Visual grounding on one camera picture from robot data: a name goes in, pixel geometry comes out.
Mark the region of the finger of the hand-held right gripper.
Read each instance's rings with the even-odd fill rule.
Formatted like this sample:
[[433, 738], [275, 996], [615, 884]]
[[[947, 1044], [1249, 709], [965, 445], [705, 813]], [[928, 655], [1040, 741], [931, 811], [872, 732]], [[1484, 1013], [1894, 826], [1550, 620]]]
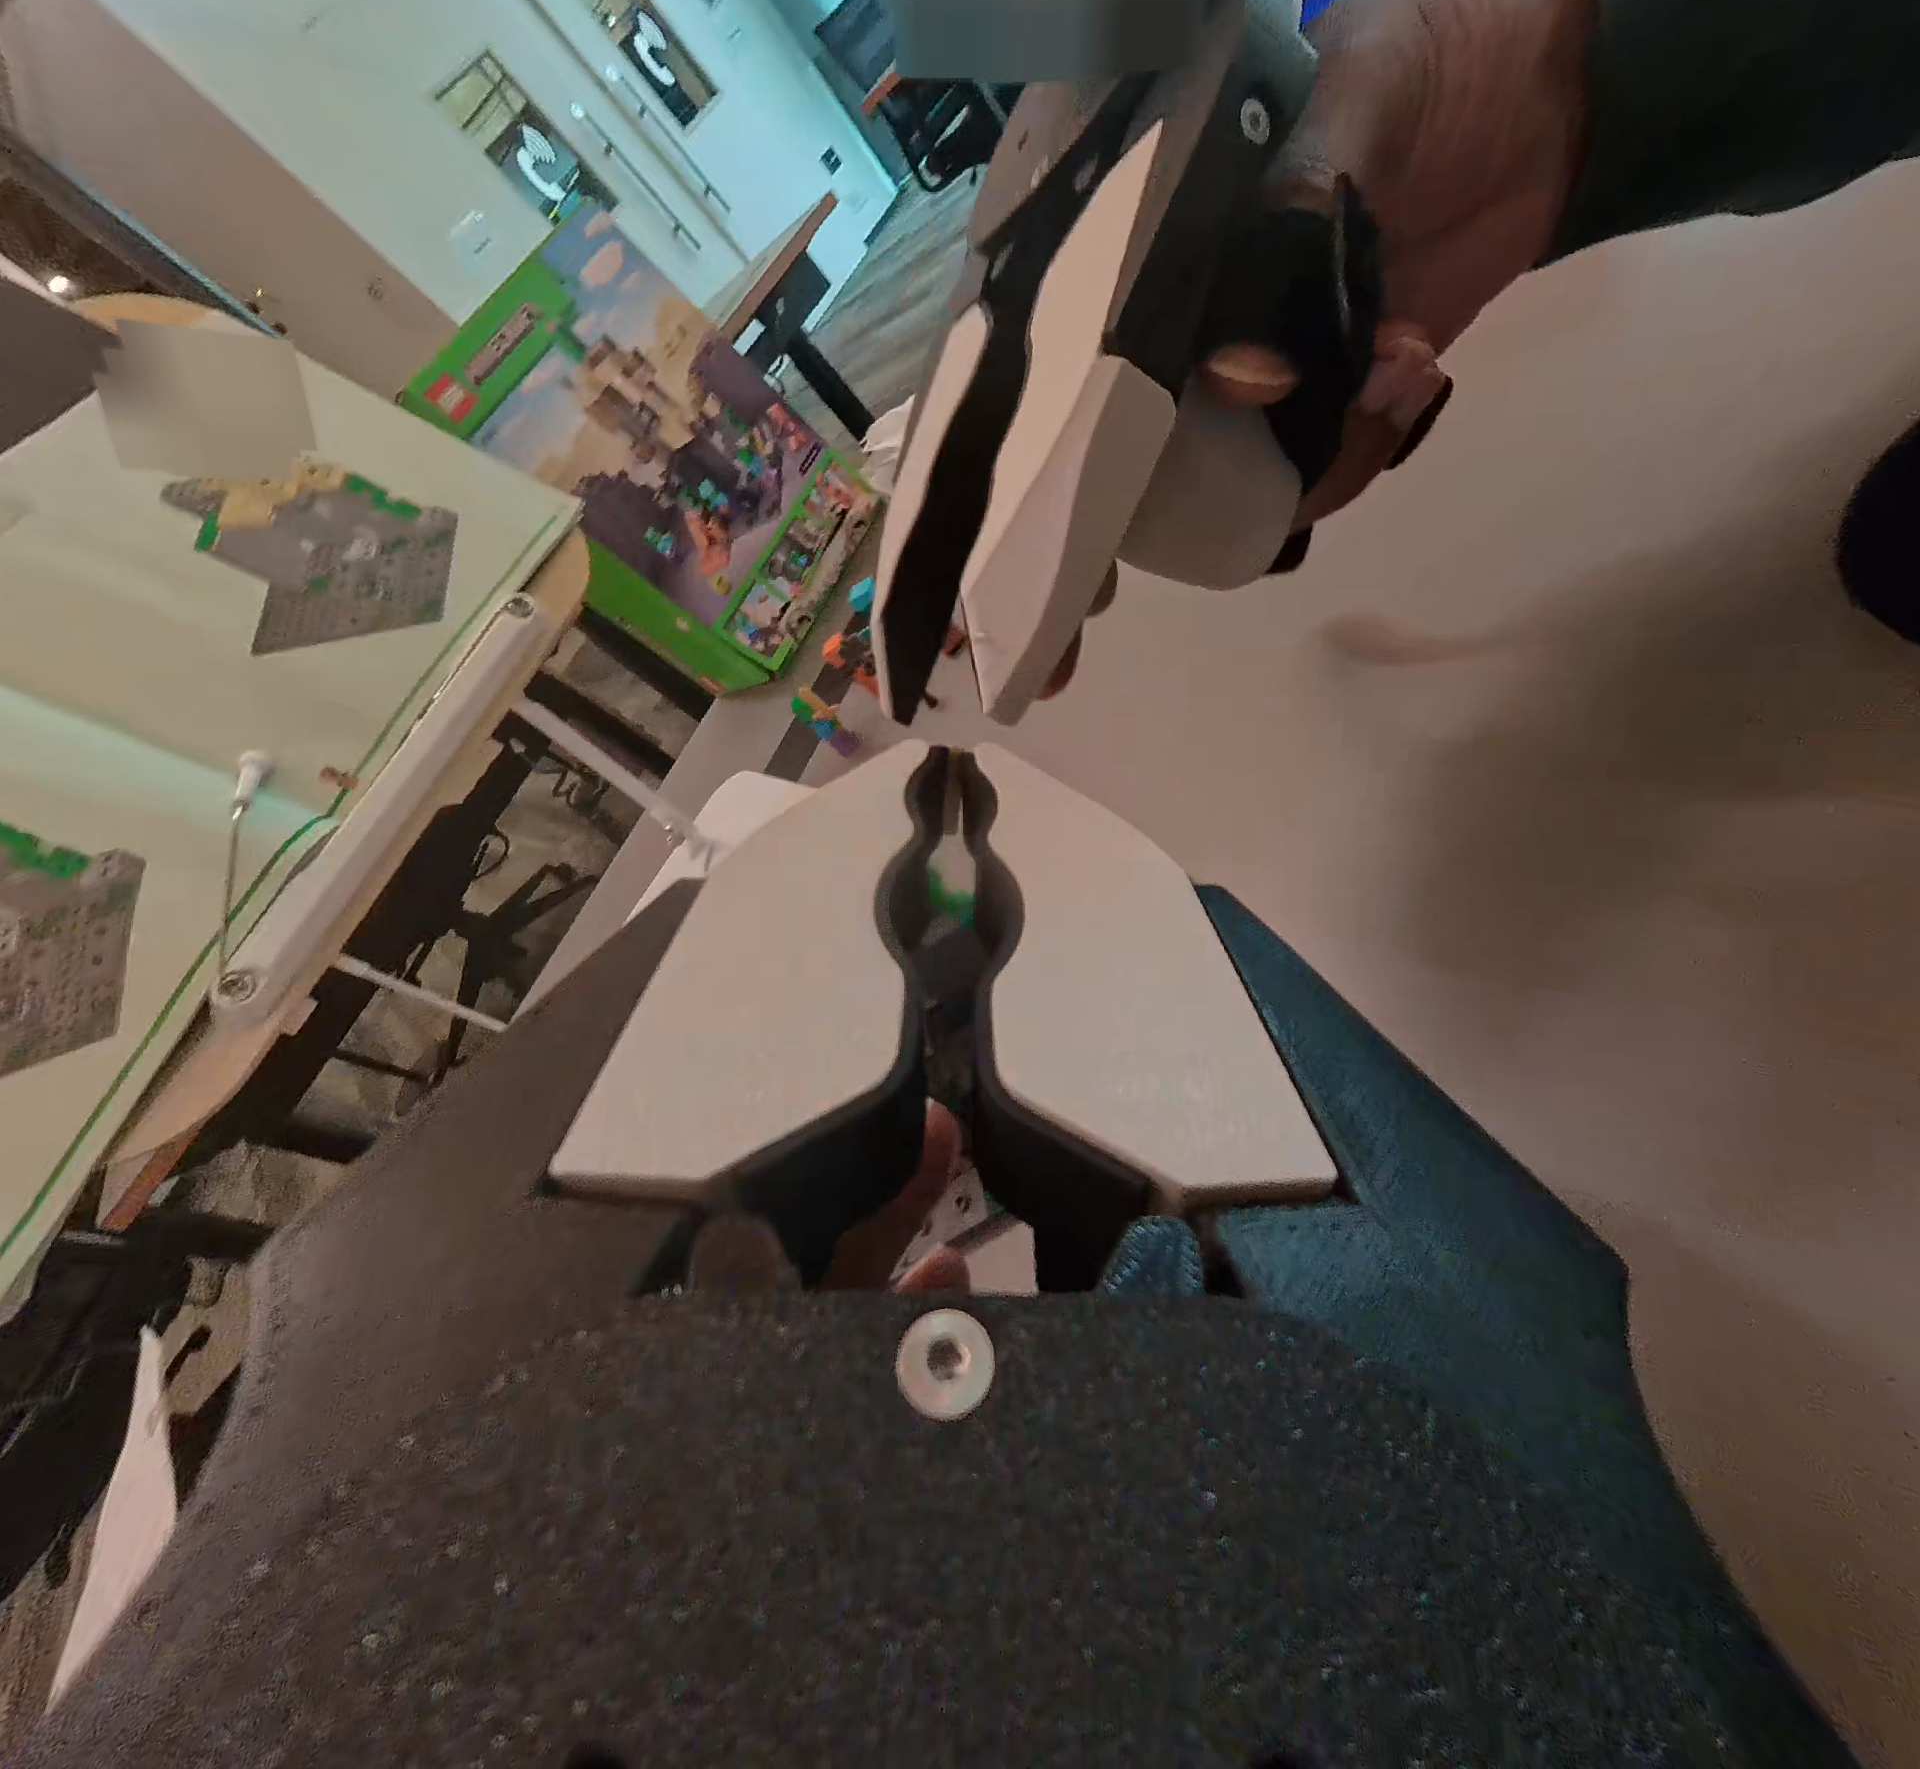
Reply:
[[1175, 425], [1175, 394], [1106, 348], [1164, 123], [1091, 193], [1043, 272], [1028, 373], [963, 574], [983, 713], [1017, 725], [1117, 559]]
[[1017, 101], [968, 220], [884, 521], [872, 640], [894, 725], [921, 709], [994, 539], [1091, 373], [1124, 214], [1087, 220], [1124, 155], [1124, 89], [1038, 85]]

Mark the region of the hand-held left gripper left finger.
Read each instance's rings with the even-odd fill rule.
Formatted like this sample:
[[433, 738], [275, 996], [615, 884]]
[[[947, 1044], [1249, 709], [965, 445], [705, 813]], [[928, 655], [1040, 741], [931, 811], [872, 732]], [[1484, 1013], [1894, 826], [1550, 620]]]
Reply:
[[919, 1024], [881, 891], [921, 837], [899, 741], [817, 786], [740, 772], [696, 856], [634, 908], [692, 899], [549, 1165], [657, 1202], [884, 1202], [921, 1160]]

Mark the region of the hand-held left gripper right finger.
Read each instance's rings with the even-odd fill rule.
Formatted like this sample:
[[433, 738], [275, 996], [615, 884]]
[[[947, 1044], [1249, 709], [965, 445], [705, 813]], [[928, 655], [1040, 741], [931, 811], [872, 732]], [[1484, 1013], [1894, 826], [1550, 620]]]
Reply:
[[986, 996], [1007, 1100], [1173, 1211], [1327, 1195], [1334, 1155], [1183, 865], [1012, 750], [972, 755], [1019, 895]]

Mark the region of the grey desk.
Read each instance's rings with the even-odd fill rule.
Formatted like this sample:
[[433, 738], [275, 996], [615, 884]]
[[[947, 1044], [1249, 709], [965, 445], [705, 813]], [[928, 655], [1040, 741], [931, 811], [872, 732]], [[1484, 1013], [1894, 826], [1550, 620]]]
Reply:
[[1291, 576], [1127, 572], [1005, 735], [1235, 893], [1626, 1260], [1678, 1475], [1916, 1765], [1916, 161], [1520, 279]]

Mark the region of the person's right hand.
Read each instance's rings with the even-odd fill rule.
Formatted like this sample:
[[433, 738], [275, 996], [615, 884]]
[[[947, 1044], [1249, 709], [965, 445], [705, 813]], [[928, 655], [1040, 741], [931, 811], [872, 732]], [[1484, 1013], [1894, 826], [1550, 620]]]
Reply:
[[1551, 248], [1586, 147], [1599, 0], [1336, 0], [1319, 67], [1261, 201], [1380, 232], [1373, 365], [1295, 531], [1349, 504], [1450, 393], [1441, 358]]

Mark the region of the green toy set box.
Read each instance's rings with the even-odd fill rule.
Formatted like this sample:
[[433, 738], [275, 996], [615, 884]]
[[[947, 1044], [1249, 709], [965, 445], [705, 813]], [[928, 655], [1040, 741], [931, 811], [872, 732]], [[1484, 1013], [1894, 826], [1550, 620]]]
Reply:
[[598, 204], [420, 367], [400, 402], [566, 490], [587, 609], [715, 697], [801, 652], [882, 496]]

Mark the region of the black office chair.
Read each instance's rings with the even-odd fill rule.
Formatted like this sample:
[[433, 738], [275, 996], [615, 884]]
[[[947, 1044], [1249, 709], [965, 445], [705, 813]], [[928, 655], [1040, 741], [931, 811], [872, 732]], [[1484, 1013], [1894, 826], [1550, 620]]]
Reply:
[[972, 178], [990, 163], [1007, 123], [990, 88], [965, 79], [901, 76], [899, 71], [888, 71], [877, 88], [877, 114], [928, 195]]

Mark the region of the dark rounded object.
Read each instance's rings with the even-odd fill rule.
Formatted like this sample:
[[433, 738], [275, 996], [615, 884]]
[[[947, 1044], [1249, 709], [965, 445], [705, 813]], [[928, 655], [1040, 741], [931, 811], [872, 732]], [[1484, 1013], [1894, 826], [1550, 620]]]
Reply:
[[1917, 425], [1867, 469], [1836, 528], [1836, 581], [1866, 617], [1917, 644]]

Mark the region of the wall logo panel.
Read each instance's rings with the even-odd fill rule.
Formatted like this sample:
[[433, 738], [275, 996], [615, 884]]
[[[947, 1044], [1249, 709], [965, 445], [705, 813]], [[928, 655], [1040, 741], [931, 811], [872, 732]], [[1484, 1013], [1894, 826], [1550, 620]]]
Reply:
[[657, 98], [679, 130], [696, 125], [715, 83], [657, 0], [578, 0], [622, 53], [623, 67]]
[[493, 50], [475, 53], [449, 75], [434, 103], [545, 220], [566, 220], [580, 205], [578, 155]]

